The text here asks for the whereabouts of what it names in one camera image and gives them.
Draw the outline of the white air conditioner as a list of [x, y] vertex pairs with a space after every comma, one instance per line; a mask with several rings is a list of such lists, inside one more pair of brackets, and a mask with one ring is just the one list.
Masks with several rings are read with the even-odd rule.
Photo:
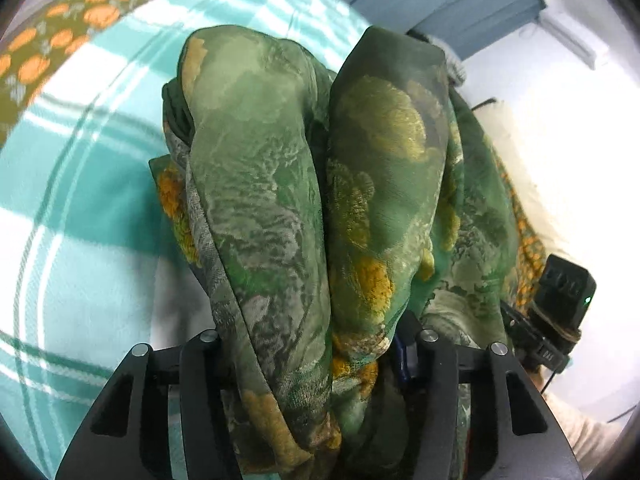
[[538, 23], [548, 34], [558, 40], [590, 70], [595, 70], [602, 42], [586, 26], [570, 15], [545, 8], [538, 14]]

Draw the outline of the orange fleece trousers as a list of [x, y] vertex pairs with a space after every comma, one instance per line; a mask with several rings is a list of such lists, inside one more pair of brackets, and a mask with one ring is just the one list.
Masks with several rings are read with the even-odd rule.
[[600, 422], [550, 392], [542, 398], [567, 438], [584, 474], [596, 468], [623, 431], [617, 422]]

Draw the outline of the orange floral green quilt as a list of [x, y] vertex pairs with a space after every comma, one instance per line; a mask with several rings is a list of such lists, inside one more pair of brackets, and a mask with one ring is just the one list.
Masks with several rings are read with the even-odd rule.
[[160, 210], [160, 89], [192, 30], [239, 24], [339, 68], [368, 21], [343, 0], [56, 0], [1, 53], [1, 327], [207, 300]]

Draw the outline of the green landscape print jacket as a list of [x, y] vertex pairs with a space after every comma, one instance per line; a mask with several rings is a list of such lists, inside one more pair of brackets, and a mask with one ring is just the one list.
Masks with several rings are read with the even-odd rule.
[[220, 25], [192, 32], [162, 93], [150, 166], [221, 334], [242, 473], [398, 471], [400, 318], [484, 348], [518, 288], [506, 180], [445, 52], [373, 26], [330, 70]]

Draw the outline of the teal white checked bedsheet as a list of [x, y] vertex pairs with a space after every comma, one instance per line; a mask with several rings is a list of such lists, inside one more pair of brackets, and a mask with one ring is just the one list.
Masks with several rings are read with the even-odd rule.
[[1, 413], [46, 478], [134, 344], [213, 324], [149, 162], [186, 37], [220, 24], [331, 70], [367, 28], [343, 0], [58, 0], [2, 52]]

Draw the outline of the clothes pile on chair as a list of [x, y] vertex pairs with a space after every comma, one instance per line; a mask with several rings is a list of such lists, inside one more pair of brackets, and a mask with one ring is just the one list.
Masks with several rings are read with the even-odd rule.
[[447, 44], [446, 41], [432, 35], [422, 34], [422, 32], [417, 32], [413, 29], [409, 30], [407, 32], [407, 35], [414, 39], [427, 42], [428, 44], [431, 44], [432, 46], [438, 47], [440, 50], [442, 50], [446, 58], [447, 74], [451, 83], [455, 87], [461, 87], [462, 84], [465, 83], [466, 70], [463, 66], [462, 59], [459, 55], [457, 55], [456, 52], [454, 52], [454, 49], [450, 47], [450, 45]]

